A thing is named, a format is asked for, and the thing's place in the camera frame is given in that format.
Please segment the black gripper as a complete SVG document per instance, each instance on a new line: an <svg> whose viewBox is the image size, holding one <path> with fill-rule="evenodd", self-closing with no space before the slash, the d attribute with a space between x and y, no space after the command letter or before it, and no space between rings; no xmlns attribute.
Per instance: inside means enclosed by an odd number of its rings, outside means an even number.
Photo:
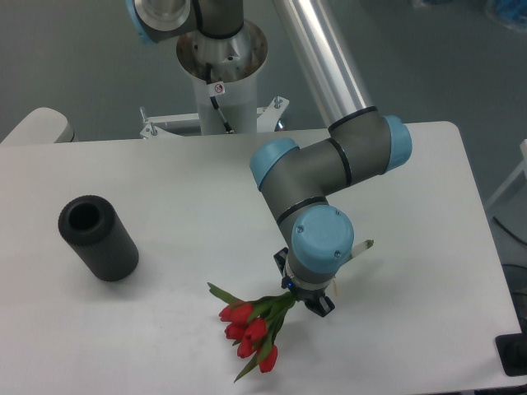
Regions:
<svg viewBox="0 0 527 395"><path fill-rule="evenodd" d="M300 279L287 263L289 249L284 247L274 254L274 261L282 276L282 288L289 290L297 299L304 301L305 307L318 316L327 316L334 310L333 301L325 294L332 279L322 283L309 283Z"/></svg>

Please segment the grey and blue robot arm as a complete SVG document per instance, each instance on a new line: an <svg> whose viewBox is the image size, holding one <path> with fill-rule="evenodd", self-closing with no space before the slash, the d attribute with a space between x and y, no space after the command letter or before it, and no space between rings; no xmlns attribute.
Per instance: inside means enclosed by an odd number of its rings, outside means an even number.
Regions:
<svg viewBox="0 0 527 395"><path fill-rule="evenodd" d="M286 247L277 253L282 285L319 316L325 294L352 258L354 230L328 196L405 164L409 130L371 103L326 1L277 1L275 9L305 73L329 137L307 147L272 140L250 159L258 190ZM256 75L268 55L263 32L241 1L129 1L146 43L176 39L180 66L194 84L201 133L253 134L269 121L256 104Z"/></svg>

